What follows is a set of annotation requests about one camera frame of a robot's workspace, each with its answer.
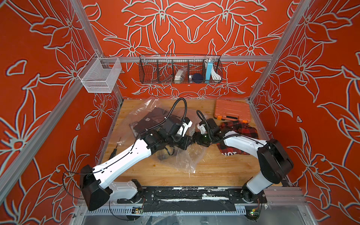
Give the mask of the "clear plastic vacuum bag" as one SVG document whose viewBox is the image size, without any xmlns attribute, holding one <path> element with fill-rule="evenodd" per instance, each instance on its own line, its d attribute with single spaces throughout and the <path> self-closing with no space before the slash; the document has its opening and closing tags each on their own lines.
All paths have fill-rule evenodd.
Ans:
<svg viewBox="0 0 360 225">
<path fill-rule="evenodd" d="M 136 137 L 130 128 L 130 124 L 140 121 L 147 113 L 154 108 L 162 108 L 168 111 L 168 115 L 159 124 L 146 128 L 138 133 Z M 140 139 L 145 142 L 145 149 L 150 151 L 151 157 L 156 158 L 156 153 L 168 146 L 169 139 L 172 137 L 177 142 L 184 135 L 194 136 L 195 132 L 199 132 L 196 126 L 200 123 L 200 119 L 194 109 L 190 109 L 183 100 L 175 100 L 172 106 L 166 106 L 154 97 L 142 101 L 137 105 L 121 122 L 118 129 L 119 137 L 121 137 L 120 146 L 123 148 L 130 147 L 135 140 Z M 186 173 L 195 173 L 197 165 L 205 154 L 206 147 L 202 147 L 196 143 L 190 145 L 186 151 L 177 147 L 175 153 L 169 159 L 159 161 L 169 167 L 173 167 L 178 171 Z"/>
</svg>

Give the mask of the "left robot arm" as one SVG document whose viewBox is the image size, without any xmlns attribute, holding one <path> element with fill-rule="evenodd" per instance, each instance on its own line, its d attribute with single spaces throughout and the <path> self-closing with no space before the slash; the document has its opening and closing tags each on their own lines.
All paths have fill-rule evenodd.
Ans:
<svg viewBox="0 0 360 225">
<path fill-rule="evenodd" d="M 78 172 L 82 199 L 89 211 L 99 209 L 111 199 L 137 201 L 143 192 L 140 183 L 132 179 L 115 185 L 115 179 L 158 151 L 167 147 L 185 151 L 193 143 L 191 136 L 187 135 L 188 129 L 192 126 L 191 119 L 187 117 L 188 108 L 184 107 L 181 117 L 173 113 L 181 101 L 187 105 L 186 100 L 181 97 L 174 102 L 169 111 L 156 107 L 140 121 L 131 123 L 130 131 L 135 135 L 135 141 L 131 146 L 105 163 L 95 167 L 86 165 Z"/>
</svg>

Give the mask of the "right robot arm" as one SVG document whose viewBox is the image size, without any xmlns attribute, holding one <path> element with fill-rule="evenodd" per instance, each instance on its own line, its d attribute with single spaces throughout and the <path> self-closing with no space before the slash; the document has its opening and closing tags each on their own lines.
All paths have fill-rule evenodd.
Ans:
<svg viewBox="0 0 360 225">
<path fill-rule="evenodd" d="M 241 189 L 241 197 L 245 202 L 254 202 L 259 193 L 273 184 L 279 184 L 294 168 L 293 161 L 278 140 L 255 139 L 221 128 L 213 119 L 206 119 L 200 110 L 197 110 L 196 114 L 201 120 L 198 124 L 200 131 L 193 136 L 198 145 L 208 147 L 220 143 L 258 159 L 260 172 Z"/>
</svg>

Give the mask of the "yellow green plaid shirt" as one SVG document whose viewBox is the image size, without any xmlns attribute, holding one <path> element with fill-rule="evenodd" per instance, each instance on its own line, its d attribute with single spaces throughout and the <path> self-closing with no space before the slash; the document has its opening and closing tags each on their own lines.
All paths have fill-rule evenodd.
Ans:
<svg viewBox="0 0 360 225">
<path fill-rule="evenodd" d="M 156 153 L 156 158 L 159 161 L 164 161 L 169 159 L 171 156 L 173 156 L 175 153 L 175 148 L 171 146 L 166 146 L 164 149 L 158 151 Z"/>
</svg>

